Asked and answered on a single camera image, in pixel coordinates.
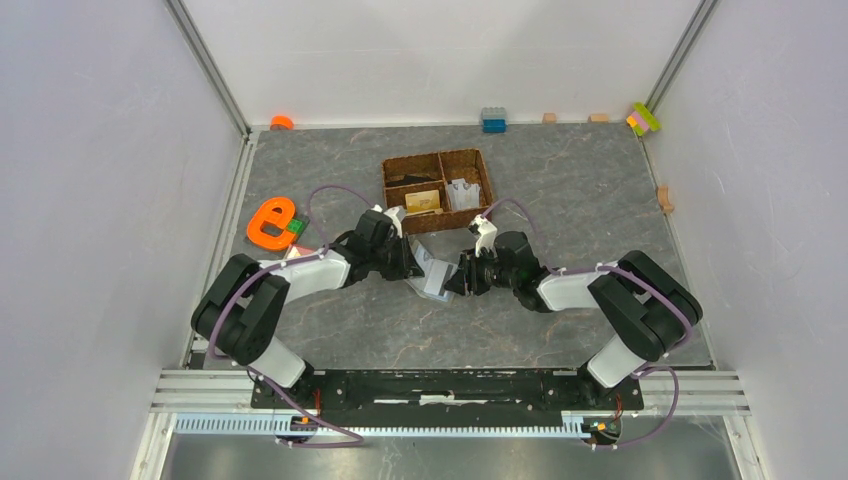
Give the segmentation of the white VIP card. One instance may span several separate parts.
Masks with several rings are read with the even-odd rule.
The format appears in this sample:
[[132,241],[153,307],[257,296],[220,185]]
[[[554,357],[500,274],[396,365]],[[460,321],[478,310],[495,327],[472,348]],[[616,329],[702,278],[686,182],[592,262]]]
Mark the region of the white VIP card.
[[456,266],[454,264],[435,259],[425,277],[424,295],[433,300],[449,302],[453,293],[445,287],[445,283],[455,272]]

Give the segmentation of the grey card holder wallet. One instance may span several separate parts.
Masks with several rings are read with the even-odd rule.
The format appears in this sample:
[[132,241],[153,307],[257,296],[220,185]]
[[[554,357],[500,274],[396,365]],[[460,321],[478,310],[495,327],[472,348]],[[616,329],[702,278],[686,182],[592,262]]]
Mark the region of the grey card holder wallet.
[[[412,247],[412,251],[413,251],[413,253],[414,253],[415,259],[417,260],[418,264],[422,267],[422,269],[423,269],[423,271],[424,271],[424,273],[425,273],[425,276],[424,276],[424,277],[420,277],[420,278],[410,278],[410,279],[407,279],[407,280],[406,280],[406,282],[407,282],[407,284],[408,284],[408,285],[409,285],[409,286],[413,289],[413,291],[414,291],[416,294],[418,294],[420,297],[425,298],[425,299],[429,299],[429,300],[433,300],[433,299],[427,298],[427,297],[424,295],[424,293],[423,293],[423,287],[424,287],[424,283],[425,283],[425,277],[426,277],[426,275],[427,275],[427,272],[429,271],[430,265],[431,265],[431,263],[432,263],[435,259],[437,259],[437,258],[435,258],[435,257],[434,257],[434,256],[433,256],[433,255],[432,255],[432,254],[431,254],[431,253],[430,253],[430,252],[429,252],[429,251],[428,251],[428,250],[427,250],[427,249],[426,249],[426,248],[425,248],[425,247],[424,247],[424,246],[423,246],[423,245],[422,245],[419,241],[417,241],[417,240],[415,240],[415,241],[411,244],[411,247]],[[438,301],[438,300],[434,300],[434,301],[438,301],[438,302],[442,302],[442,303],[450,303],[450,302],[452,301],[452,299],[451,299],[449,302],[442,302],[442,301]]]

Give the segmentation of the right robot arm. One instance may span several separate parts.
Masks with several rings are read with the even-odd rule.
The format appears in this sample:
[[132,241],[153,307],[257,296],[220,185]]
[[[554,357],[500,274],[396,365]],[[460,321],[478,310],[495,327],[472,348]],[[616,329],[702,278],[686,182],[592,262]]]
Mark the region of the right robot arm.
[[540,262],[518,231],[497,235],[489,247],[462,252],[444,287],[464,296],[508,289],[537,313],[602,312],[614,335],[582,366],[585,374],[577,382],[580,400],[591,408],[606,406],[626,377],[684,342],[703,317],[699,301],[640,250],[588,269],[554,270]]

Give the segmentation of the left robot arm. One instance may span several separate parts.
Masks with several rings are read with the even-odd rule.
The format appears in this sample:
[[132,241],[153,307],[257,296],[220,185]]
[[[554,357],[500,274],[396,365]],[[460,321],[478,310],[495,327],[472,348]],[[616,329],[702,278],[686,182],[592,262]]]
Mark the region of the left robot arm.
[[386,281],[423,276],[402,229],[405,216],[402,207],[375,206],[326,249],[290,260],[232,256],[195,308],[192,329],[208,341],[208,353],[222,352],[273,381],[288,406],[306,405],[314,394],[313,368],[276,337],[283,307],[373,272]]

